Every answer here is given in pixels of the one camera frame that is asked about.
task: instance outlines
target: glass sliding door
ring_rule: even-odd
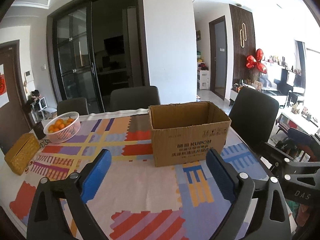
[[[89,113],[104,112],[92,53],[91,3],[59,18],[57,54],[63,99],[87,98]]]

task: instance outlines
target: blue gripper pad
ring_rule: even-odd
[[[236,195],[234,192],[235,185],[211,149],[207,152],[206,162],[215,182],[219,187],[220,192],[222,193],[223,198],[233,203],[236,200]]]
[[[105,151],[90,171],[87,178],[84,180],[81,193],[81,199],[84,204],[86,204],[88,200],[93,199],[96,195],[107,171],[110,168],[111,160],[111,153],[108,150]]]

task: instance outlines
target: woven tissue box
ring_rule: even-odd
[[[4,160],[15,174],[21,175],[39,149],[35,135],[25,133],[7,152]]]

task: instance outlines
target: patterned tablecloth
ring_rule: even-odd
[[[110,239],[209,239],[231,203],[223,198],[206,162],[156,168],[148,114],[100,118],[83,120],[76,136],[65,143],[49,143],[36,154],[9,205],[19,220],[27,225],[43,176],[64,179],[73,171],[80,172],[101,149],[108,149],[111,166],[87,206]],[[254,179],[267,178],[232,129],[221,156],[238,172]],[[66,201],[62,206],[71,232],[82,239]],[[238,238],[244,236],[250,220],[246,218]]]

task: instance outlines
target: heart-shaped balloon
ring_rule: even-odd
[[[247,68],[253,68],[256,65],[257,61],[254,56],[250,55],[247,57]]]
[[[257,69],[263,73],[263,74],[267,74],[267,67],[265,65],[263,65],[261,62],[257,62]]]
[[[257,49],[257,51],[256,51],[256,60],[257,60],[257,61],[260,61],[260,60],[262,60],[262,58],[263,58],[263,51],[262,51],[262,49]]]

